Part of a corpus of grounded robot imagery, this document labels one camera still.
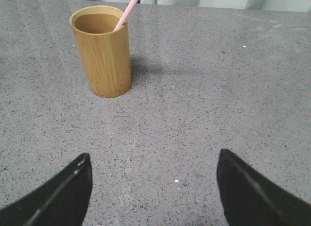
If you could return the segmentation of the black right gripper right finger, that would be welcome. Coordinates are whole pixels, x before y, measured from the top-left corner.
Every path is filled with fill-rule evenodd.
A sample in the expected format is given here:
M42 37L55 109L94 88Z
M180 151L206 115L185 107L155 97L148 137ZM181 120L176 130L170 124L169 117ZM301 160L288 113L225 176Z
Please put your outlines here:
M285 191L228 149L222 149L217 183L230 226L309 226L311 206Z

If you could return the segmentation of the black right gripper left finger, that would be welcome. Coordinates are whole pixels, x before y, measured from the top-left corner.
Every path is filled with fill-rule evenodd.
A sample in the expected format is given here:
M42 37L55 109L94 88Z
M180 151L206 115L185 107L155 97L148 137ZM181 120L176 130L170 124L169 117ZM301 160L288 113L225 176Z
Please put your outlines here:
M90 155L80 154L33 192L0 211L2 226L80 226L93 187Z

